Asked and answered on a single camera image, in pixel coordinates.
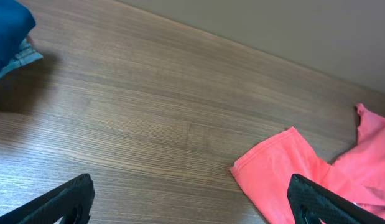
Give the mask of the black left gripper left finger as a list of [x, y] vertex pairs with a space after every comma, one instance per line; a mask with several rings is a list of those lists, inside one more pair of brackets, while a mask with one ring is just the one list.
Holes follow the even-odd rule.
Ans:
[[95, 190], [90, 174], [81, 174], [0, 216], [0, 223], [88, 223], [94, 197]]

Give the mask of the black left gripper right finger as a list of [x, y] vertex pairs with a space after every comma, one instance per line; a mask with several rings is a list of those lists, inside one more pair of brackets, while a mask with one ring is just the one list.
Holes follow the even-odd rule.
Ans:
[[292, 175], [287, 198], [296, 224], [385, 224], [385, 219], [300, 174]]

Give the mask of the red printed t-shirt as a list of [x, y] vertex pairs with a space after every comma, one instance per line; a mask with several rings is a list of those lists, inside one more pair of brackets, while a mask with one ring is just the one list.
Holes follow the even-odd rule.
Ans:
[[385, 118], [356, 106], [357, 145], [334, 163], [319, 158], [291, 127], [260, 142], [240, 157], [231, 173], [269, 223], [293, 223], [287, 189], [300, 174], [353, 204], [385, 219]]

